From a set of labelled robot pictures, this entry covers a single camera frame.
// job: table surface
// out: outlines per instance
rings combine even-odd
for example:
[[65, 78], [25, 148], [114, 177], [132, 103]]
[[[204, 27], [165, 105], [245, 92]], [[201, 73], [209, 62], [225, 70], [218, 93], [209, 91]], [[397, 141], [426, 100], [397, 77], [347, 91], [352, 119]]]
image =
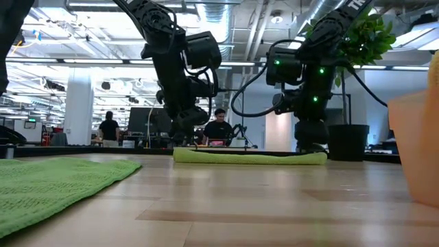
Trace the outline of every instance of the table surface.
[[439, 209], [412, 202], [400, 165], [183, 165], [170, 156], [75, 156], [143, 167], [0, 246], [439, 246]]

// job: person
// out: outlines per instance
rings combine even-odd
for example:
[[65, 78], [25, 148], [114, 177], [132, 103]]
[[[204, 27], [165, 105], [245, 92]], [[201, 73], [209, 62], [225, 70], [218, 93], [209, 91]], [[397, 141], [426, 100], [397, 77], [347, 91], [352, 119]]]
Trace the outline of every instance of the person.
[[99, 126], [99, 137], [104, 148], [119, 147], [119, 124], [112, 119], [112, 112], [105, 114], [105, 121]]
[[232, 126], [225, 121], [226, 111], [218, 108], [215, 111], [216, 120], [208, 123], [204, 127], [203, 144], [206, 144], [207, 139], [226, 140], [233, 131]]

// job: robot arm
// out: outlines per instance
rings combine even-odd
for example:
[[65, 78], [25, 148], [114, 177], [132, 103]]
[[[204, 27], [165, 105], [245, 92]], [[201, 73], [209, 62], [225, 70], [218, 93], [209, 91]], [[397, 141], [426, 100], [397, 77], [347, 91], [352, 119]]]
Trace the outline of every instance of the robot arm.
[[[148, 0], [114, 0], [131, 18], [132, 22], [147, 41], [141, 57], [151, 58], [157, 72], [161, 91], [157, 94], [160, 103], [173, 120], [173, 132], [184, 132], [190, 136], [194, 125], [205, 124], [210, 113], [195, 105], [197, 97], [211, 99], [218, 92], [217, 75], [222, 57], [216, 40], [210, 32], [186, 36], [177, 25], [176, 15], [169, 8]], [[7, 0], [0, 8], [0, 91], [8, 85], [5, 57], [20, 32], [24, 18], [34, 0]], [[187, 71], [205, 67], [199, 73]], [[213, 85], [198, 79], [201, 74], [213, 74]]]
[[[282, 93], [273, 98], [273, 107], [263, 113], [244, 114], [234, 107], [238, 94], [253, 83], [247, 82], [243, 90], [232, 100], [233, 111], [243, 117], [260, 117], [274, 111], [276, 114], [294, 113], [299, 118], [295, 137], [299, 143], [326, 144], [329, 137], [323, 123], [324, 110], [332, 94], [336, 66], [346, 66], [346, 61], [336, 56], [337, 46], [372, 0], [348, 0], [342, 7], [328, 13], [313, 29], [312, 34], [298, 50], [284, 49], [275, 45], [295, 40], [280, 40], [270, 47], [267, 57], [266, 82], [274, 86], [280, 84]], [[285, 85], [299, 86], [287, 90]]]

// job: yellow-green towel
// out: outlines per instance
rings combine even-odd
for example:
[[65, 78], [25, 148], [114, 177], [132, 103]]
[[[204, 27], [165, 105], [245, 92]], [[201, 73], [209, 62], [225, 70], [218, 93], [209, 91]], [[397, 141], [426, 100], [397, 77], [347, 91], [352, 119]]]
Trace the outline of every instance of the yellow-green towel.
[[138, 168], [134, 161], [0, 160], [0, 239], [96, 194]]
[[325, 153], [306, 154], [300, 156], [276, 157], [268, 155], [209, 154], [195, 152], [186, 148], [174, 150], [176, 163], [204, 164], [245, 164], [245, 165], [324, 165], [328, 157]]

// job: green plant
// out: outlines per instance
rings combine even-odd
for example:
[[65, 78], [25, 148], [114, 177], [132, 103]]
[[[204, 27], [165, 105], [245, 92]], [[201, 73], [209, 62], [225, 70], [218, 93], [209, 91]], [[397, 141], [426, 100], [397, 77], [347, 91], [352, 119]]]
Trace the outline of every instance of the green plant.
[[[352, 65], [375, 64], [376, 60], [383, 59], [382, 54], [392, 49], [396, 37], [391, 34], [393, 24], [387, 25], [379, 14], [368, 15], [365, 11], [349, 29], [346, 38], [339, 44], [337, 56], [345, 57]], [[316, 20], [311, 20], [311, 25], [305, 29], [307, 36], [311, 35]], [[342, 72], [345, 68], [337, 68], [335, 85], [342, 83]]]

